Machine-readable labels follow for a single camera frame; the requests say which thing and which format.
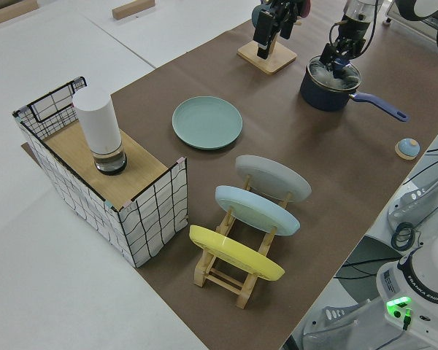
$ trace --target wooden block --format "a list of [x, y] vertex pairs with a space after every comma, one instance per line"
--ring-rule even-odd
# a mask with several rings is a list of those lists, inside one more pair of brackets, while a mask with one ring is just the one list
[[118, 175], [107, 176], [97, 170], [78, 121], [54, 133], [44, 142], [97, 193], [117, 210], [162, 175], [167, 167], [120, 131], [127, 157], [126, 168]]
[[264, 60], [258, 57], [258, 44], [256, 42], [249, 42], [248, 44], [239, 48], [237, 54], [264, 71], [266, 74], [274, 74], [288, 64], [295, 61], [297, 54], [290, 51], [287, 47], [279, 42], [275, 43], [274, 50], [269, 54], [268, 58]]
[[112, 16], [116, 20], [121, 20], [122, 18], [133, 15], [137, 12], [141, 12], [144, 9], [149, 9], [150, 7], [154, 7], [155, 0], [136, 0], [129, 2], [120, 7], [116, 7], [112, 10]]
[[16, 4], [9, 5], [0, 9], [0, 23], [24, 15], [25, 13], [34, 11], [38, 8], [39, 5], [37, 4], [37, 0], [23, 0]]

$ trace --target teal plate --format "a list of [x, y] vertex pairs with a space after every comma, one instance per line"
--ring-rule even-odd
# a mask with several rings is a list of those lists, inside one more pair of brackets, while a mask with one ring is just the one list
[[175, 109], [172, 126], [186, 144], [199, 149], [218, 149], [239, 137], [242, 116], [237, 108], [221, 98], [198, 96]]

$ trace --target white cylindrical container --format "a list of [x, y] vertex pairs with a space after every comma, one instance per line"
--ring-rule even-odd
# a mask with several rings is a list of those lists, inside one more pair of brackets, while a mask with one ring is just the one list
[[96, 167], [106, 175], [120, 173], [127, 159], [110, 94], [83, 87], [73, 95], [73, 107]]

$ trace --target brown mat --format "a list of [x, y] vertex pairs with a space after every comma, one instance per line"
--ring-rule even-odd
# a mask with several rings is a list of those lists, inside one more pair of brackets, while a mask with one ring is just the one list
[[[438, 53], [395, 23], [379, 26], [372, 46], [354, 64], [364, 79], [362, 91], [410, 114], [408, 123], [369, 104], [350, 101], [340, 112], [322, 112], [303, 101], [305, 66], [321, 53], [344, 3], [312, 2], [304, 25], [295, 27], [290, 40], [280, 40], [297, 60], [274, 76], [237, 55], [253, 37], [247, 22], [112, 96], [120, 128], [161, 162], [187, 156], [191, 224], [219, 224], [224, 213], [215, 203], [215, 188], [242, 184], [234, 170], [238, 155], [276, 160], [312, 186], [305, 202], [288, 206], [300, 231], [276, 237], [268, 255], [285, 275], [276, 282], [258, 280], [245, 310], [227, 290], [193, 284], [201, 251], [187, 229], [138, 269], [210, 349], [278, 349], [413, 167], [396, 155], [395, 143], [413, 137], [424, 150], [438, 133]], [[193, 96], [217, 96], [238, 108], [244, 126], [234, 144], [208, 152], [176, 137], [172, 112]], [[262, 239], [240, 224], [231, 237], [255, 248]]]

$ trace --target yellow plate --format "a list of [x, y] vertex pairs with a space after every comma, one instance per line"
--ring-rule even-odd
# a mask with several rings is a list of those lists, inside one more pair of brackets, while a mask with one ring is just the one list
[[284, 274], [284, 269], [274, 261], [217, 232], [191, 225], [190, 239], [216, 257], [262, 279], [276, 281]]

